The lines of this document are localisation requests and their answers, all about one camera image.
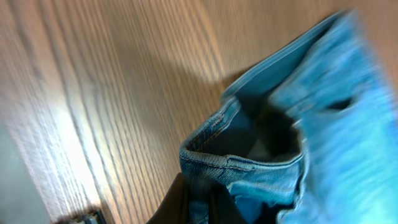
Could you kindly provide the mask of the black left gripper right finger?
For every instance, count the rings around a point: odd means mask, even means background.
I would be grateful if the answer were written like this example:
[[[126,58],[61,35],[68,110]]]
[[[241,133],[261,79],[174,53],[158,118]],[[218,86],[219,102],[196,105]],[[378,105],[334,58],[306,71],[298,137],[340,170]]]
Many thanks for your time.
[[[212,188],[208,206],[209,224],[247,224],[224,185]]]

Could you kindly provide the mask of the light blue denim jeans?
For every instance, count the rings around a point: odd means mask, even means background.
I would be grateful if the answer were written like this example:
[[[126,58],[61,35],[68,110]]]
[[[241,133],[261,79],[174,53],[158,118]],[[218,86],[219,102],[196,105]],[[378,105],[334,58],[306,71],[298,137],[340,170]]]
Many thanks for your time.
[[[396,223],[397,106],[355,12],[244,73],[180,147],[189,223],[225,186],[248,223]]]

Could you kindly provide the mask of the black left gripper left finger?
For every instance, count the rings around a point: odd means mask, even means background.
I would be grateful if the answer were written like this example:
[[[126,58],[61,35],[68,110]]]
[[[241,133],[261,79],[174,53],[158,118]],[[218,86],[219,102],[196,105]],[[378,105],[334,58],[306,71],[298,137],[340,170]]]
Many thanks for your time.
[[[189,186],[182,173],[178,173],[157,211],[147,224],[187,224]]]

